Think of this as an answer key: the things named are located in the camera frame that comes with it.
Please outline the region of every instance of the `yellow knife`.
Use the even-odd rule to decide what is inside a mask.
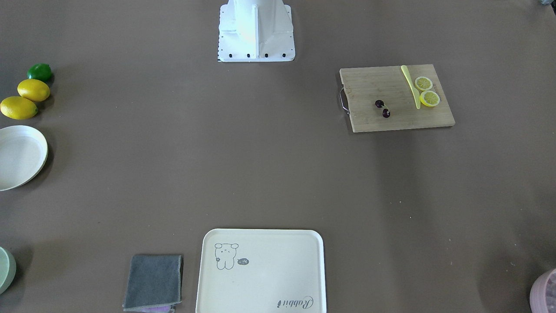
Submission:
[[[405,65],[401,66],[401,71],[404,73],[405,79],[408,81],[409,89],[413,93],[413,98],[415,100],[415,107],[417,110],[421,109],[421,100],[419,100],[419,92],[413,86],[413,80],[411,80],[411,75],[409,75],[408,67]]]

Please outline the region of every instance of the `gray cloth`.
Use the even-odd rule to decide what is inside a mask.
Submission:
[[[149,312],[168,307],[173,311],[181,302],[180,267],[180,255],[133,256],[123,310]]]

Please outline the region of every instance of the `green lime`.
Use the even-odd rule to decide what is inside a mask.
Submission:
[[[27,77],[41,81],[47,81],[52,76],[50,65],[44,63],[37,63],[27,71]]]

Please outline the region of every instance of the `purple cloth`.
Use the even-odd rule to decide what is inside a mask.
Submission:
[[[145,312],[145,313],[167,313],[170,312],[170,310],[172,309],[172,306],[167,305],[167,306],[159,306],[159,307],[152,307],[150,309],[142,309],[141,312]]]

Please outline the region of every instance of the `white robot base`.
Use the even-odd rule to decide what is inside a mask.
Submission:
[[[229,0],[220,8],[218,60],[284,62],[295,58],[291,7],[282,0]]]

